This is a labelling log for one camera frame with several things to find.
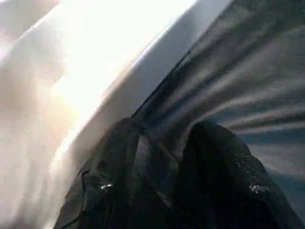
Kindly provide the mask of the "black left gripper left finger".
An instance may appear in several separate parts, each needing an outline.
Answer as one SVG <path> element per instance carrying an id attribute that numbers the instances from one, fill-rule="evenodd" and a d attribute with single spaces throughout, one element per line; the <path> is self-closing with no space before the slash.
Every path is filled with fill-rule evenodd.
<path id="1" fill-rule="evenodd" d="M 152 136 L 143 123 L 131 118 L 116 123 L 79 170 L 55 228 L 157 228 L 154 152 Z"/>

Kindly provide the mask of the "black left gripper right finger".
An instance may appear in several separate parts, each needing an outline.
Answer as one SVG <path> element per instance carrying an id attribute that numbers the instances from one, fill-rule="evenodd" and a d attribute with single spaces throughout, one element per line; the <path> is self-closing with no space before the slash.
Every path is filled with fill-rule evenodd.
<path id="1" fill-rule="evenodd" d="M 175 229 L 302 229 L 304 224 L 248 146 L 226 128 L 189 132 L 174 195 Z"/>

